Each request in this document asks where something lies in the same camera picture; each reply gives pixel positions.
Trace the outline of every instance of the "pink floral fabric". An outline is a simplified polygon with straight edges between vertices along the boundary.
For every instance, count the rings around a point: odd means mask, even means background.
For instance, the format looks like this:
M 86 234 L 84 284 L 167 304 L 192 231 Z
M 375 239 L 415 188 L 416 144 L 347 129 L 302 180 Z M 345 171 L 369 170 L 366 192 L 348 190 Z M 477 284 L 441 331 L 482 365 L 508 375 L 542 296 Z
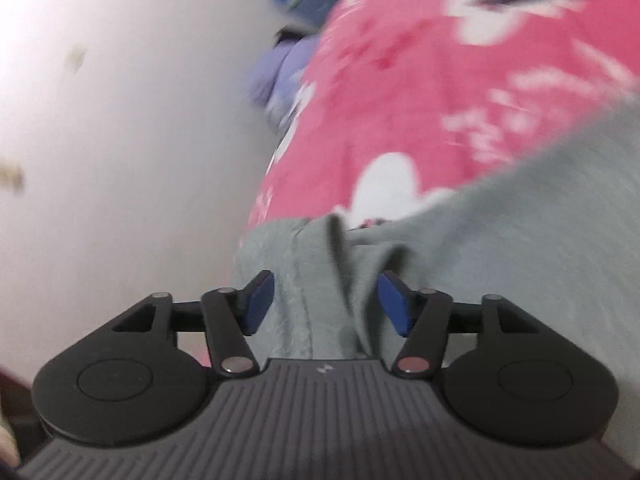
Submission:
M 249 226 L 398 219 L 564 136 L 640 74 L 640 0 L 342 0 Z

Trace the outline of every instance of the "gray ribbed surface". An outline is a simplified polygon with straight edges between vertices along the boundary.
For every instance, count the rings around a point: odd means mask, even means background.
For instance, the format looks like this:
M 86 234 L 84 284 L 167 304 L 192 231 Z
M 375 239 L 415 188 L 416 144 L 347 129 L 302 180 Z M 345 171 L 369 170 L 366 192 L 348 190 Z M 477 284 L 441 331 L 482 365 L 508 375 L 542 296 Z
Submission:
M 634 475 L 596 441 L 562 450 L 491 442 L 452 418 L 428 383 L 395 378 L 376 361 L 285 360 L 272 361 L 255 378 L 226 382 L 197 420 L 164 439 L 111 451 L 54 440 L 20 472 L 32 480 L 628 480 Z

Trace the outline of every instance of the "purple fabric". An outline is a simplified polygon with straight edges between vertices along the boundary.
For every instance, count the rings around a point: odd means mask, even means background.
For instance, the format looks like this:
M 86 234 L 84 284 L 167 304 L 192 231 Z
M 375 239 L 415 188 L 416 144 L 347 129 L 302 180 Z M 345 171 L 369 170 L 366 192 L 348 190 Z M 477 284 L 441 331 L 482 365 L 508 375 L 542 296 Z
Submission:
M 293 107 L 300 89 L 300 76 L 318 48 L 319 36 L 307 36 L 299 42 L 283 41 L 264 54 L 249 74 L 249 101 L 267 108 L 274 124 L 284 119 Z
M 282 62 L 280 73 L 276 78 L 273 92 L 293 106 L 293 101 L 300 89 L 300 76 L 318 49 L 319 36 L 307 36 L 295 44 Z
M 247 84 L 249 101 L 261 108 L 267 105 L 282 63 L 295 45 L 295 41 L 283 41 L 260 57 L 249 72 Z

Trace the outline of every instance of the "circular button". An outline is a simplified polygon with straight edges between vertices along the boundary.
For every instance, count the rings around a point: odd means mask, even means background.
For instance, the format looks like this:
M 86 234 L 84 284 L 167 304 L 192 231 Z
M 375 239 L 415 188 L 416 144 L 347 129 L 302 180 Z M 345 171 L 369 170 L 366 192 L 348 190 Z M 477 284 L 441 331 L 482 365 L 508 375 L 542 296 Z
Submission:
M 429 369 L 429 362 L 421 357 L 403 357 L 398 361 L 398 369 L 406 374 L 420 374 Z
M 254 362 L 248 357 L 227 357 L 222 361 L 222 367 L 230 374 L 243 374 L 254 367 Z
M 498 372 L 500 386 L 524 400 L 556 400 L 571 390 L 571 374 L 558 363 L 527 360 L 509 363 Z
M 151 370 L 130 359 L 106 359 L 85 368 L 78 387 L 95 400 L 126 400 L 143 393 L 153 382 Z

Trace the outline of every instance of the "gray blanket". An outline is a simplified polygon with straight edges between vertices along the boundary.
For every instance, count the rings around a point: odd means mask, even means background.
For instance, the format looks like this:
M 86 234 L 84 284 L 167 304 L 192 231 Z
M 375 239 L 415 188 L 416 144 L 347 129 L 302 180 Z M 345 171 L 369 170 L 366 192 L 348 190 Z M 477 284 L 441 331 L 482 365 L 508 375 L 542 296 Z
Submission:
M 605 442 L 640 466 L 637 99 L 412 218 L 350 232 L 334 216 L 260 226 L 238 253 L 235 284 L 261 269 L 277 281 L 250 338 L 260 360 L 392 360 L 403 340 L 374 294 L 384 269 L 457 301 L 509 298 L 613 371 L 620 403 Z

